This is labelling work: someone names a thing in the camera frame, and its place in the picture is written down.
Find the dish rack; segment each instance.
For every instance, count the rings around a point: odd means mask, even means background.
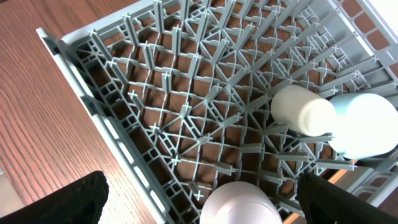
[[[398,107],[398,38],[368,0],[138,1],[60,40],[37,33],[157,223],[198,223],[238,180],[303,215],[302,172],[354,170],[330,134],[273,121],[287,85]]]

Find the white cup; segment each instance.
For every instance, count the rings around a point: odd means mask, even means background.
[[[372,93],[349,93],[330,102],[338,119],[329,145],[342,156],[364,159],[397,146],[398,112],[385,98]]]
[[[307,136],[321,136],[333,130],[336,111],[333,105],[298,85],[278,91],[271,103],[276,123]]]
[[[255,185],[231,182],[216,189],[206,200],[201,224],[282,224],[267,195]]]

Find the wooden floor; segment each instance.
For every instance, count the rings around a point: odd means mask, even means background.
[[[133,2],[0,3],[0,167],[25,205],[103,170],[110,187],[103,222],[154,223],[35,32],[61,38]],[[398,216],[397,197],[381,208]]]

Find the black object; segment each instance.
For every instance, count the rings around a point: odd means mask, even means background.
[[[302,174],[297,199],[308,224],[396,224],[398,220],[313,173]]]
[[[0,224],[96,224],[100,220],[108,193],[104,174],[95,171],[0,218]]]

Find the wood grain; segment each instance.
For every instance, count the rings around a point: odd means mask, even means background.
[[[12,0],[0,4],[0,167],[25,205],[102,170],[103,223],[154,223],[35,30],[65,34],[127,0]]]

